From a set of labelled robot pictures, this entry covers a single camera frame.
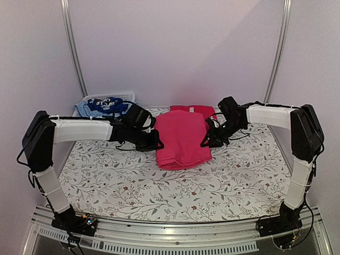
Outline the pink garment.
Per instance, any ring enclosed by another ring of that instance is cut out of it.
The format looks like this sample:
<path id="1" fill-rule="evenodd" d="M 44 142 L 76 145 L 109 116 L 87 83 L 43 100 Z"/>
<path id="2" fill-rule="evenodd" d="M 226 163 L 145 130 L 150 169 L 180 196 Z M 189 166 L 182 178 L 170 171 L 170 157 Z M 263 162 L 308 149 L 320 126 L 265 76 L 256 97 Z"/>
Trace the pink garment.
<path id="1" fill-rule="evenodd" d="M 164 144 L 156 151 L 156 162 L 160 169 L 168 171 L 194 168 L 212 160 L 208 147 L 201 142 L 207 134 L 201 113 L 174 110 L 156 117 L 155 129 Z"/>

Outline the red t-shirt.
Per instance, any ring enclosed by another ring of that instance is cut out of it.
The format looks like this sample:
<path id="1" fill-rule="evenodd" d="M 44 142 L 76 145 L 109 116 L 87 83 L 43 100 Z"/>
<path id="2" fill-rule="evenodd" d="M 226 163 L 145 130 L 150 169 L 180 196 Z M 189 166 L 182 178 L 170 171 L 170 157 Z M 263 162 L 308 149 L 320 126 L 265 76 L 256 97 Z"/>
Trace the red t-shirt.
<path id="1" fill-rule="evenodd" d="M 204 105 L 190 105 L 190 106 L 183 106 L 183 105 L 173 105 L 170 107 L 170 111 L 185 111 L 189 112 L 189 108 L 194 108 L 194 113 L 200 113 L 203 115 L 204 119 L 211 117 L 215 110 L 211 106 L 204 106 Z"/>

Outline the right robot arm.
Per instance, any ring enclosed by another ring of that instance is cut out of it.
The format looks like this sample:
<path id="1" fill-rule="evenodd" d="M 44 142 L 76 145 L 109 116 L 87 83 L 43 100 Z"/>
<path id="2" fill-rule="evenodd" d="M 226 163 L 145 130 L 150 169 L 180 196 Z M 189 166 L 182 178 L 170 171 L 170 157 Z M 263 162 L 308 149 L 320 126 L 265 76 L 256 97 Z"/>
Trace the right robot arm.
<path id="1" fill-rule="evenodd" d="M 313 106 L 285 106 L 259 101 L 240 105 L 233 97 L 226 97 L 219 102 L 218 108 L 226 121 L 215 126 L 211 117 L 206 119 L 209 128 L 201 147 L 228 145 L 234 133 L 247 129 L 250 124 L 264 124 L 290 131 L 293 172 L 280 207 L 282 214 L 275 219 L 277 230 L 287 231 L 295 223 L 292 212 L 297 212 L 304 204 L 305 194 L 316 175 L 317 158 L 325 149 L 324 133 Z"/>

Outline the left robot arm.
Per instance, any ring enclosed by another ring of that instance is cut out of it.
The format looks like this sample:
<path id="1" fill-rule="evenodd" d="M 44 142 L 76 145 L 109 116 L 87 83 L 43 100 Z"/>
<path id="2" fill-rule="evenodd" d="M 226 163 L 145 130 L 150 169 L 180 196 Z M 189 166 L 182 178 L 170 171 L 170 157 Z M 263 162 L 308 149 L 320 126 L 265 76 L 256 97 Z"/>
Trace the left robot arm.
<path id="1" fill-rule="evenodd" d="M 46 198 L 58 221 L 68 231 L 79 226 L 79 219 L 64 194 L 53 167 L 53 146 L 71 141 L 109 141 L 134 144 L 136 151 L 162 149 L 159 132 L 154 128 L 155 117 L 137 104 L 126 114 L 113 117 L 60 117 L 40 110 L 34 116 L 23 139 L 24 166 L 29 168 L 28 179 Z"/>

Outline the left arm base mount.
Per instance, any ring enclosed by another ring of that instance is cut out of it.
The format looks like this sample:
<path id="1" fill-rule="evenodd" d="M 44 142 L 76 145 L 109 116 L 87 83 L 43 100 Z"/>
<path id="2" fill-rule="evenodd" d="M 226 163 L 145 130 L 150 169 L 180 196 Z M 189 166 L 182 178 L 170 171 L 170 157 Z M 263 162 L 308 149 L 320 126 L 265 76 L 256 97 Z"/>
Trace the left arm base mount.
<path id="1" fill-rule="evenodd" d="M 97 217 L 89 213 L 77 215 L 72 206 L 64 212 L 54 213 L 51 226 L 70 233 L 94 236 L 97 229 Z"/>

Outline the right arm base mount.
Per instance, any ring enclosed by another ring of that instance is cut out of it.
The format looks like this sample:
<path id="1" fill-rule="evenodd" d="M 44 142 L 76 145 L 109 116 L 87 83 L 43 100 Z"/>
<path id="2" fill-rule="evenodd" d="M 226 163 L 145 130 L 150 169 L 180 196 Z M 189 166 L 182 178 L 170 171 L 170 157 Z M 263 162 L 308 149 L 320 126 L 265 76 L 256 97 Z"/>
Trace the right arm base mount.
<path id="1" fill-rule="evenodd" d="M 281 203 L 278 216 L 261 216 L 256 222 L 256 230 L 261 237 L 284 233 L 302 227 L 300 212 L 304 202 L 295 208 L 289 208 L 284 202 Z"/>

